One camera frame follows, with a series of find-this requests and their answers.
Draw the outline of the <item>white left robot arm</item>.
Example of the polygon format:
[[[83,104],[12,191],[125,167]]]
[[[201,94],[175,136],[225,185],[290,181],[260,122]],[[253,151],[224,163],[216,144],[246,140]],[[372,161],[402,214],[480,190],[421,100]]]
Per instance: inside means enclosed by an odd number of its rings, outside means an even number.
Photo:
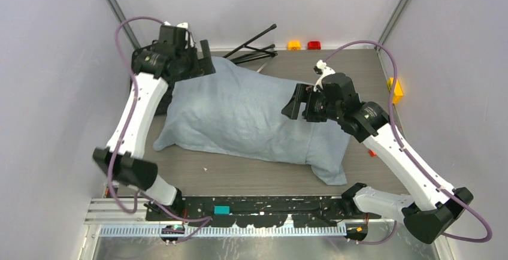
[[[136,191],[142,191],[161,205],[169,220],[183,215],[180,189],[167,183],[158,166],[144,160],[147,134],[162,101],[170,101],[176,82],[213,74],[207,40],[202,40],[202,58],[186,22],[161,25],[159,36],[151,45],[133,52],[130,71],[131,92],[119,124],[104,148],[97,147],[93,160],[108,177]]]

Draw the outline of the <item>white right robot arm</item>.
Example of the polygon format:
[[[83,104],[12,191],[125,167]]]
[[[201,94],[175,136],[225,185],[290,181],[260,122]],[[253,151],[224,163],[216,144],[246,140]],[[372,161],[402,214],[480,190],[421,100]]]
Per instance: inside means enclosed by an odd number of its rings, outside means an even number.
[[[419,170],[406,154],[411,147],[397,143],[397,130],[391,128],[387,112],[377,103],[361,101],[352,79],[343,73],[324,77],[320,85],[298,83],[282,114],[307,122],[333,120],[359,143],[372,150],[389,167],[409,192],[397,195],[356,183],[342,193],[342,211],[349,218],[372,213],[401,222],[419,241],[431,244],[464,211],[445,191],[466,204],[473,194],[465,187],[445,183],[436,187],[424,172],[432,173],[425,162]]]

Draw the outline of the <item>blue beige patchwork pillowcase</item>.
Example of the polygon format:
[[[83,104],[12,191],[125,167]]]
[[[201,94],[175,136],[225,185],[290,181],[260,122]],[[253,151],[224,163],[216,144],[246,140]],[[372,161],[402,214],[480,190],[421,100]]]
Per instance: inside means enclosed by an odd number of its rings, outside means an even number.
[[[309,165],[325,184],[345,185],[342,166],[350,137],[333,122],[282,114],[297,82],[214,57],[215,73],[178,81],[157,151],[176,145],[271,162]]]

